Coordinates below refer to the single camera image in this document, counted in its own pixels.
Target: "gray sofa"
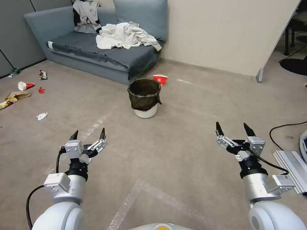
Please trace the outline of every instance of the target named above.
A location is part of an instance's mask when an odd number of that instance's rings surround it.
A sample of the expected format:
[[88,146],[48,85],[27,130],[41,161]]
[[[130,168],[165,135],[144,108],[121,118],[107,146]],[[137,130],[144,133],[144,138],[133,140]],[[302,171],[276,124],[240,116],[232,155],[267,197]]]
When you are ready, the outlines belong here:
[[[137,4],[132,7],[127,5],[129,2],[114,0],[116,10],[99,7],[100,24],[133,21],[163,45],[167,37],[167,0],[134,0]],[[25,19],[48,60],[124,84],[141,77],[160,57],[153,46],[97,48],[96,34],[74,31],[71,6],[29,13]]]

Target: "white wall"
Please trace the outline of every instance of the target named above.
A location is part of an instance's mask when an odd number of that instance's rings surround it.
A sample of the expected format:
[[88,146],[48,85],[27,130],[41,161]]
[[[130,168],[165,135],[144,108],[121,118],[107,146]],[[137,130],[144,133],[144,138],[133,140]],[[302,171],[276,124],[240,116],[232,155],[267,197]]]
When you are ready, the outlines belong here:
[[114,3],[113,0],[98,0],[98,2],[100,3],[101,7],[112,7],[114,8]]
[[[112,0],[99,0],[113,6]],[[300,0],[168,0],[162,57],[257,75]]]

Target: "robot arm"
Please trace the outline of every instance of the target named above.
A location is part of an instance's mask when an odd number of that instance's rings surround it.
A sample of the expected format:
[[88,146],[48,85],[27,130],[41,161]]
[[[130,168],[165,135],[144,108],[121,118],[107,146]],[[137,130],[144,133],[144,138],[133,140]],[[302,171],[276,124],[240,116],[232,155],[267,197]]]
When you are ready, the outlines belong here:
[[306,230],[303,221],[287,206],[273,202],[281,198],[283,192],[294,188],[287,175],[268,176],[259,163],[265,142],[256,137],[254,131],[244,124],[248,137],[246,140],[232,140],[226,136],[216,123],[216,141],[228,152],[235,155],[241,167],[240,176],[245,185],[245,193],[250,205],[249,222],[253,230]]
[[34,223],[32,230],[79,230],[82,229],[85,182],[88,179],[88,164],[107,146],[105,129],[93,144],[83,145],[76,131],[60,149],[59,156],[67,153],[69,170],[49,174],[44,187],[53,195],[54,205],[49,207]]

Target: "black cable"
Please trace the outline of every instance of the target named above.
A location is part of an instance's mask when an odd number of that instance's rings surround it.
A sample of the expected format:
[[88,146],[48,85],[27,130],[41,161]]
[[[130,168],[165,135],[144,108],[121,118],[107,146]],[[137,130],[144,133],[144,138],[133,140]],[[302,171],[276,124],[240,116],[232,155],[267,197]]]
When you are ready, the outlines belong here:
[[263,161],[263,162],[266,163],[267,165],[269,165],[269,166],[271,166],[271,167],[273,167],[273,168],[277,168],[277,169],[280,169],[280,170],[284,171],[285,173],[283,173],[282,175],[288,175],[288,174],[289,174],[289,171],[288,171],[288,170],[286,170],[286,169],[284,169],[284,168],[282,168],[282,167],[279,167],[279,166],[277,166],[277,165],[274,165],[274,164],[268,162],[267,160],[264,160],[261,156],[259,156],[258,154],[254,153],[251,149],[249,149],[249,151],[250,151],[255,157],[257,157],[259,160]]
[[272,128],[272,129],[270,130],[270,132],[269,132],[270,138],[271,138],[272,142],[273,142],[278,148],[280,148],[281,150],[283,150],[283,149],[273,140],[273,138],[272,138],[272,131],[273,131],[274,129],[281,128],[281,127],[285,127],[285,126],[302,125],[302,124],[305,124],[305,123],[307,123],[307,121],[304,121],[304,122],[301,122],[301,123],[286,124],[286,125],[274,127],[274,128]]
[[280,60],[279,62],[281,62],[281,61],[283,61],[283,60],[286,60],[286,59],[288,59],[289,57],[295,55],[296,53],[298,53],[299,51],[301,51],[302,49],[304,49],[304,48],[306,47],[306,45],[307,45],[307,43],[305,43],[305,45],[304,45],[301,49],[299,49],[298,51],[296,51],[296,52],[294,52],[293,54],[289,55],[288,57],[286,57],[286,58]]
[[30,0],[30,3],[31,3],[31,5],[32,5],[32,7],[33,7],[33,10],[36,12],[36,9],[35,9],[35,7],[34,7],[34,5],[33,5],[33,3],[32,3],[31,0]]
[[59,153],[58,154],[58,157],[57,157],[57,165],[55,167],[55,173],[59,173],[59,164],[60,164],[60,156],[62,155],[62,153]]
[[31,222],[31,217],[30,217],[30,210],[29,210],[29,203],[30,203],[30,199],[31,196],[33,195],[33,193],[35,193],[37,190],[39,190],[40,188],[44,187],[43,185],[38,186],[36,189],[34,189],[28,196],[27,202],[26,202],[26,215],[27,215],[27,221],[28,221],[28,225],[29,225],[29,229],[31,230],[33,225]]

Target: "trash can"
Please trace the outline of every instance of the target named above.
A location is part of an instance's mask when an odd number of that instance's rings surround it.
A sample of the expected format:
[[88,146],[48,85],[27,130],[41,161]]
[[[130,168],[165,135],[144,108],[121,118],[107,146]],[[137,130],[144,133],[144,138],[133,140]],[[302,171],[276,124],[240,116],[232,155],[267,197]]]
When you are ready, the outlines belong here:
[[151,78],[140,78],[128,86],[131,107],[141,118],[149,118],[156,114],[160,101],[160,83]]

